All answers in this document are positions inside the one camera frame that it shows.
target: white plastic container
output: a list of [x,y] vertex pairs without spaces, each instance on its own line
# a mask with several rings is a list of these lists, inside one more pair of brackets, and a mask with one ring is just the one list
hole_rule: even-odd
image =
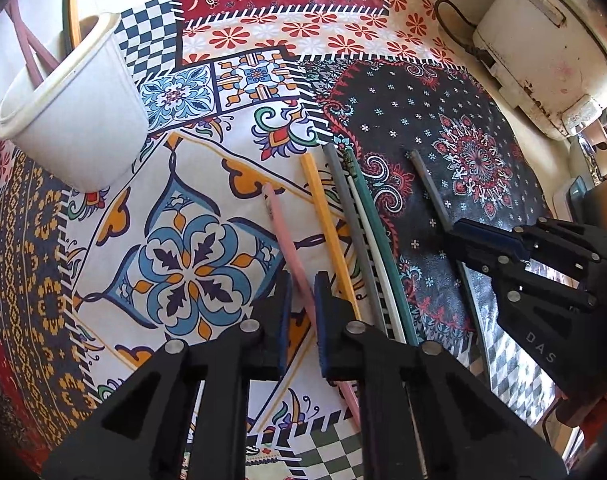
[[[35,90],[24,67],[0,105],[0,139],[81,192],[104,189],[146,140],[148,117],[113,31],[118,14],[82,21],[79,46]],[[59,60],[63,34],[48,45]]]

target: silver bolt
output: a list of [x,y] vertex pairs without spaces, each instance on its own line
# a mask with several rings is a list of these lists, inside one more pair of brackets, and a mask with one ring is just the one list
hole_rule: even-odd
[[260,329],[260,326],[260,322],[256,319],[244,319],[239,325],[239,328],[242,329],[242,332],[251,333],[257,332],[257,330]]
[[164,350],[169,354],[178,354],[186,346],[181,339],[171,339],[164,345]]
[[426,341],[421,345],[424,354],[439,355],[443,347],[437,341]]
[[507,294],[508,301],[512,301],[513,303],[517,303],[517,301],[521,300],[521,294],[519,294],[516,290],[511,290]]
[[346,330],[348,330],[351,334],[362,334],[365,332],[365,323],[361,321],[350,321],[346,325]]

